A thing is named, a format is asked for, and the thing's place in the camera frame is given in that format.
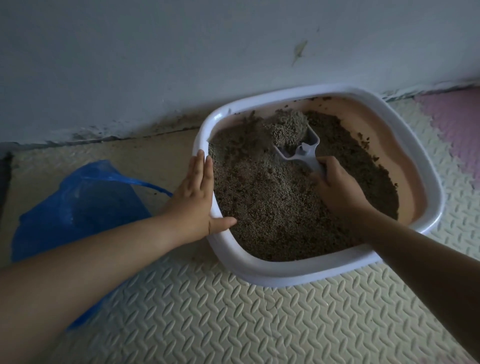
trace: litter box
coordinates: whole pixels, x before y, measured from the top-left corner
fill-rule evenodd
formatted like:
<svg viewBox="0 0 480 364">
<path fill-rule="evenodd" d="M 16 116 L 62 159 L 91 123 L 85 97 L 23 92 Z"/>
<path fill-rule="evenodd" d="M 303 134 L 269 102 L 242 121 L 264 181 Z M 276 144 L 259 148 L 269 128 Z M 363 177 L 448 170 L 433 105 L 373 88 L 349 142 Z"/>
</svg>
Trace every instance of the litter box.
<svg viewBox="0 0 480 364">
<path fill-rule="evenodd" d="M 238 125 L 255 110 L 268 117 L 277 109 L 316 110 L 336 115 L 352 137 L 368 137 L 368 152 L 379 157 L 397 183 L 398 220 L 422 234 L 435 226 L 445 198 L 440 179 L 418 138 L 402 118 L 380 97 L 359 87 L 342 84 L 311 85 L 274 91 L 226 104 L 203 122 L 193 146 L 208 151 L 216 132 Z M 213 217 L 222 217 L 215 195 Z M 250 255 L 230 230 L 207 237 L 222 264 L 243 280 L 266 287 L 285 287 L 348 272 L 380 261 L 367 244 L 313 258 L 269 262 Z"/>
</svg>

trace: floor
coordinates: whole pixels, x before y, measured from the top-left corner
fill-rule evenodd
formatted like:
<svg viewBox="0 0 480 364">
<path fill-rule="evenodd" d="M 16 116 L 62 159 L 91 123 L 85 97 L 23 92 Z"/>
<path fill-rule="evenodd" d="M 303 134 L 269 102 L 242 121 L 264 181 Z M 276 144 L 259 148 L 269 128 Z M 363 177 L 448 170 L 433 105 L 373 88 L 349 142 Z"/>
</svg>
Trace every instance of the floor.
<svg viewBox="0 0 480 364">
<path fill-rule="evenodd" d="M 413 99 L 391 105 L 410 124 L 444 182 L 437 241 L 480 259 L 480 191 Z M 123 174 L 173 190 L 195 130 L 17 153 L 0 224 L 8 263 L 18 217 L 83 164 L 110 159 Z M 152 211 L 164 203 L 139 194 Z M 206 241 L 181 247 L 120 287 L 87 324 L 66 331 L 38 363 L 472 363 L 385 264 L 283 289 L 225 270 Z"/>
</svg>

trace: litter scoop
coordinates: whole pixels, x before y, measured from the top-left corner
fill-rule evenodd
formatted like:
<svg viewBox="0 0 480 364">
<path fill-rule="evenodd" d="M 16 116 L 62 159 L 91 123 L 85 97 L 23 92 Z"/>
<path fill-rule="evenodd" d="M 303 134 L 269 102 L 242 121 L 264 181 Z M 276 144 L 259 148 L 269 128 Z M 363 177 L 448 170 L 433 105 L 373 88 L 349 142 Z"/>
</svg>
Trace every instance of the litter scoop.
<svg viewBox="0 0 480 364">
<path fill-rule="evenodd" d="M 315 157 L 315 149 L 320 143 L 320 138 L 309 125 L 307 126 L 306 139 L 307 143 L 302 142 L 295 150 L 295 154 L 292 156 L 282 147 L 278 148 L 276 145 L 273 147 L 283 160 L 300 160 L 305 163 L 313 172 L 319 172 L 322 178 L 325 178 L 325 166 L 319 163 Z"/>
</svg>

